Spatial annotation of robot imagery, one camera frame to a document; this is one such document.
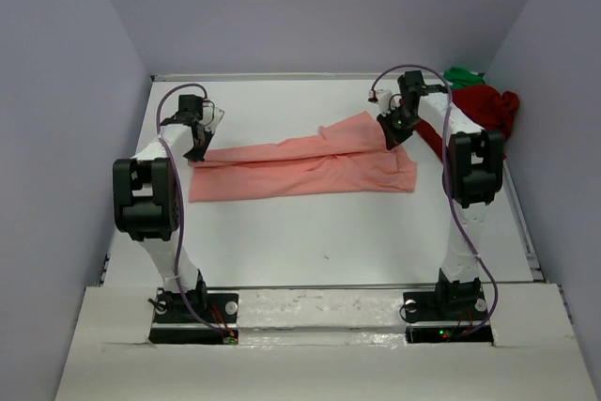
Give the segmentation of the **pink t shirt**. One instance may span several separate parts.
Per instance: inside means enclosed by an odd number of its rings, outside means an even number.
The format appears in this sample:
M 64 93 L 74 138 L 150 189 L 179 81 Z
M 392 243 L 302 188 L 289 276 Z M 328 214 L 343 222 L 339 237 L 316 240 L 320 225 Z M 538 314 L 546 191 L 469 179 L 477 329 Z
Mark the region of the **pink t shirt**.
M 325 193 L 411 193 L 417 164 L 389 150 L 382 129 L 362 112 L 315 135 L 276 144 L 210 150 L 192 165 L 191 203 Z

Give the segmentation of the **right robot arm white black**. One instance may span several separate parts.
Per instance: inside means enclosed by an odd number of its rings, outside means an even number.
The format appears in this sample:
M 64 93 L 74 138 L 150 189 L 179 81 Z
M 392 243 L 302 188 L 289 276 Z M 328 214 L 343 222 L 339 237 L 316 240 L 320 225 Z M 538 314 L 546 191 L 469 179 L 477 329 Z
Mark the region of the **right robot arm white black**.
M 447 251 L 430 291 L 404 295 L 400 316 L 409 324 L 489 318 L 481 277 L 490 272 L 477 246 L 488 207 L 503 180 L 503 137 L 468 118 L 455 104 L 453 90 L 440 79 L 429 84 L 423 66 L 399 66 L 398 92 L 372 86 L 368 99 L 379 108 L 377 121 L 388 149 L 405 143 L 420 125 L 441 140 L 442 189 L 451 220 Z

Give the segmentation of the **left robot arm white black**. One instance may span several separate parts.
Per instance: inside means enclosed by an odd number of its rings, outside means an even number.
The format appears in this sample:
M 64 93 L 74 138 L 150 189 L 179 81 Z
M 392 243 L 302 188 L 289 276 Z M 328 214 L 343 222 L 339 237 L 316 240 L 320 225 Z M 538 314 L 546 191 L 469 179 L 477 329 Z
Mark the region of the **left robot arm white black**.
M 214 329 L 202 318 L 209 308 L 202 271 L 184 250 L 184 193 L 177 165 L 204 160 L 223 111 L 203 91 L 179 95 L 175 113 L 163 118 L 162 107 L 174 93 L 159 102 L 155 138 L 113 164 L 114 219 L 117 230 L 146 251 L 162 278 L 162 295 L 151 302 L 155 312 L 178 320 L 188 314 Z

